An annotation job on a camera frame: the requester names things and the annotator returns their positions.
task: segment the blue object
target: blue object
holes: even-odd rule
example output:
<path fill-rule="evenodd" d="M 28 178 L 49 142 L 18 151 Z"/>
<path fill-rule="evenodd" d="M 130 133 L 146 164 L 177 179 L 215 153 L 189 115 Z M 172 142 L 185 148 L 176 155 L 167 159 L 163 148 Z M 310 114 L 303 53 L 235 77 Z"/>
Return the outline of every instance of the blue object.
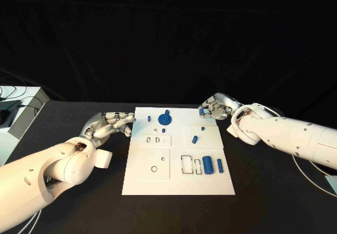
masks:
<path fill-rule="evenodd" d="M 215 173 L 213 170 L 213 164 L 212 164 L 212 158 L 211 156 L 202 157 L 202 163 L 203 163 L 203 171 L 206 175 L 211 175 Z"/>
<path fill-rule="evenodd" d="M 198 142 L 198 136 L 193 136 L 192 143 L 196 144 L 196 142 Z"/>
<path fill-rule="evenodd" d="M 159 117 L 159 123 L 162 125 L 169 125 L 172 122 L 172 117 L 170 117 L 170 111 L 166 110 L 166 113 L 160 115 Z"/>
<path fill-rule="evenodd" d="M 224 173 L 224 163 L 222 163 L 222 160 L 218 159 L 218 167 L 219 167 L 219 172 Z"/>

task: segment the table surface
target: table surface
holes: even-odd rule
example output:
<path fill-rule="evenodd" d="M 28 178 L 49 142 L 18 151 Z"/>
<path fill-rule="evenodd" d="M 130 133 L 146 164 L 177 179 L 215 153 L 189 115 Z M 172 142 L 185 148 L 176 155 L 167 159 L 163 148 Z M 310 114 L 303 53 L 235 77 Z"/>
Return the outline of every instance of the table surface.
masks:
<path fill-rule="evenodd" d="M 196 108 L 196 105 L 46 103 L 9 162 L 79 135 L 98 112 L 134 112 L 136 107 Z M 121 195 L 130 138 L 114 134 L 101 149 L 113 152 L 108 169 L 42 210 L 35 234 L 336 233 L 337 199 L 300 173 L 288 154 L 264 142 L 244 143 L 218 121 L 236 195 Z M 311 179 L 333 191 L 310 163 L 298 160 Z M 18 233 L 25 223 L 5 232 Z"/>

